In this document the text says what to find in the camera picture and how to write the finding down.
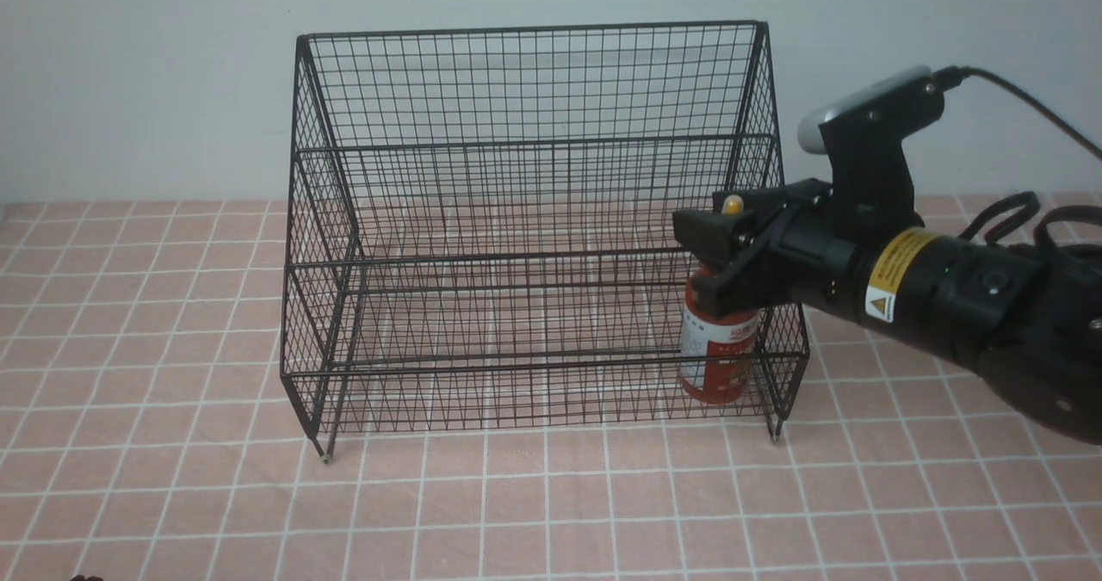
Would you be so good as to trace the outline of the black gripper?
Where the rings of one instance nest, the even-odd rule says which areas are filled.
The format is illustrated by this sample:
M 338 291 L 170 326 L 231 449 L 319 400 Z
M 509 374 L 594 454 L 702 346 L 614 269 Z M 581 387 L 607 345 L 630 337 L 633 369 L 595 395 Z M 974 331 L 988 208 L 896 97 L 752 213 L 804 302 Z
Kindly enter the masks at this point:
M 758 194 L 721 194 L 716 211 L 673 211 L 674 239 L 702 265 L 691 280 L 694 304 L 709 318 L 728 318 L 792 301 L 863 323 L 871 259 L 887 243 L 887 227 L 844 224 L 827 189 L 807 177 Z

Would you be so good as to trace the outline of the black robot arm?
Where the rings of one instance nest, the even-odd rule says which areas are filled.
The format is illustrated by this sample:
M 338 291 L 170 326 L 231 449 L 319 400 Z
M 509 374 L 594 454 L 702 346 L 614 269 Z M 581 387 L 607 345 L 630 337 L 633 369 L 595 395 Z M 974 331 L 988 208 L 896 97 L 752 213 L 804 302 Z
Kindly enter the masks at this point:
M 1049 232 L 1098 226 L 1099 206 L 1039 215 L 1026 192 L 949 236 L 912 209 L 843 232 L 842 205 L 815 177 L 713 201 L 713 211 L 672 213 L 674 239 L 705 268 L 690 295 L 711 318 L 812 306 L 976 374 L 1034 423 L 1099 445 L 1099 245 L 1058 244 Z

